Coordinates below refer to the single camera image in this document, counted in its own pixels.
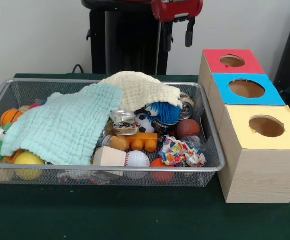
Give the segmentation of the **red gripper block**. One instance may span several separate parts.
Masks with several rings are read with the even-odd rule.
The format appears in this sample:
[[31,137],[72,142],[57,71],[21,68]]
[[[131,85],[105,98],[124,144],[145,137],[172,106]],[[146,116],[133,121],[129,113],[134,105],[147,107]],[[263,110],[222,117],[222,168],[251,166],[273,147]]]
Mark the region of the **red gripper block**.
[[189,18],[185,33],[185,47],[189,48],[193,42],[193,27],[195,17],[202,10],[202,0],[152,0],[151,8],[154,18],[162,22],[163,47],[165,52],[171,50],[173,21],[179,18]]

